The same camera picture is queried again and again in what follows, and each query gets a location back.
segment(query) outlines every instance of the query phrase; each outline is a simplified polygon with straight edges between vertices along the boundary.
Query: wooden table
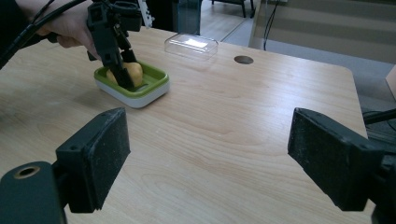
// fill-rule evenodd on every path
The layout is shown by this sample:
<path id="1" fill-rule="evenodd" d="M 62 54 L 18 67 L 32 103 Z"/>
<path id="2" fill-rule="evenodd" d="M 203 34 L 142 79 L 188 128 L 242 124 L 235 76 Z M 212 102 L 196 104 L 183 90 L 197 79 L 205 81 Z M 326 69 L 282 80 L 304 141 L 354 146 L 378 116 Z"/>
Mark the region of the wooden table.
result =
<path id="1" fill-rule="evenodd" d="M 171 90 L 126 108 L 132 153 L 103 210 L 69 223 L 371 223 L 343 213 L 288 156 L 294 107 L 366 136 L 353 76 L 343 67 L 219 43 L 205 62 L 167 53 L 172 33 L 131 34 L 137 58 Z M 236 63 L 246 55 L 252 64 Z M 99 90 L 84 48 L 42 42 L 0 71 L 0 175 L 55 149 L 97 114 L 124 106 Z"/>

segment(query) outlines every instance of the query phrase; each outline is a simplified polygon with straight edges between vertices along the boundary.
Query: transparent container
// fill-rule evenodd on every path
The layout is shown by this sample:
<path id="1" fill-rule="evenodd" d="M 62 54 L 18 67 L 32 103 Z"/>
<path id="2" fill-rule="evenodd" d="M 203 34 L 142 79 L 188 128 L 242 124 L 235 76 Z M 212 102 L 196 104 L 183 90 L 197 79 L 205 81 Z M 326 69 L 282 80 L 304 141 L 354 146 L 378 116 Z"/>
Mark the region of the transparent container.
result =
<path id="1" fill-rule="evenodd" d="M 206 61 L 218 52 L 218 41 L 198 35 L 177 34 L 165 40 L 165 51 Z"/>

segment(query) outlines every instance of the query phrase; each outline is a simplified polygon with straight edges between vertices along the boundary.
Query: plastic container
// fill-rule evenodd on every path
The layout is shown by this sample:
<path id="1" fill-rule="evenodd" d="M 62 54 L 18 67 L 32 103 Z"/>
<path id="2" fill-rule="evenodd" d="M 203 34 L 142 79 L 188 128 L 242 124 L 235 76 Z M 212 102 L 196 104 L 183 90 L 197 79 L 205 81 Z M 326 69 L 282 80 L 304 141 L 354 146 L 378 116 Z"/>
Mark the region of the plastic container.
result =
<path id="1" fill-rule="evenodd" d="M 177 34 L 165 40 L 165 51 L 206 61 L 218 52 L 218 41 L 198 35 Z"/>
<path id="2" fill-rule="evenodd" d="M 106 77 L 107 68 L 101 67 L 94 72 L 96 85 L 103 91 L 132 108 L 141 108 L 169 91 L 169 76 L 162 70 L 139 62 L 143 69 L 143 84 L 126 90 Z"/>

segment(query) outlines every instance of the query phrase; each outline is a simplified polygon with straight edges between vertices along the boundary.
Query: round hole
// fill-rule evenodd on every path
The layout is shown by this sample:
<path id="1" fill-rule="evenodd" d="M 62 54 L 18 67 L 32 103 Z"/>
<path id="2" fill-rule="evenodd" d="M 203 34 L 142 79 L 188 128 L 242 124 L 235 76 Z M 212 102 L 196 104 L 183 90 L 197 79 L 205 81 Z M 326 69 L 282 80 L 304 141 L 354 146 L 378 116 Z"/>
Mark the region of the round hole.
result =
<path id="1" fill-rule="evenodd" d="M 37 174 L 37 172 L 40 171 L 40 167 L 38 166 L 28 166 L 21 168 L 15 175 L 14 177 L 16 179 L 24 179 L 29 176 Z"/>
<path id="2" fill-rule="evenodd" d="M 236 62 L 238 63 L 242 63 L 242 64 L 251 64 L 253 63 L 253 59 L 248 57 L 248 56 L 244 56 L 244 55 L 240 55 L 240 56 L 236 56 L 233 58 Z"/>

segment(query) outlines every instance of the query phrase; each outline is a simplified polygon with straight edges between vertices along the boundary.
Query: chair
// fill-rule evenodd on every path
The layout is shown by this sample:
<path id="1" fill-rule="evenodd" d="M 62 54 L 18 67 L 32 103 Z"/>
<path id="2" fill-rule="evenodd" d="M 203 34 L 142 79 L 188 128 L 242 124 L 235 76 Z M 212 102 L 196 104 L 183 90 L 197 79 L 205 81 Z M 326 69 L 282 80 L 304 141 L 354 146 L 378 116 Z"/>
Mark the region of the chair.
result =
<path id="1" fill-rule="evenodd" d="M 241 5 L 242 12 L 244 13 L 244 18 L 247 16 L 247 13 L 245 11 L 245 0 L 212 0 L 212 5 L 214 5 L 215 2 L 222 2 L 222 3 L 230 3 L 230 4 Z M 251 10 L 254 13 L 253 0 L 250 0 L 250 5 L 251 5 Z"/>

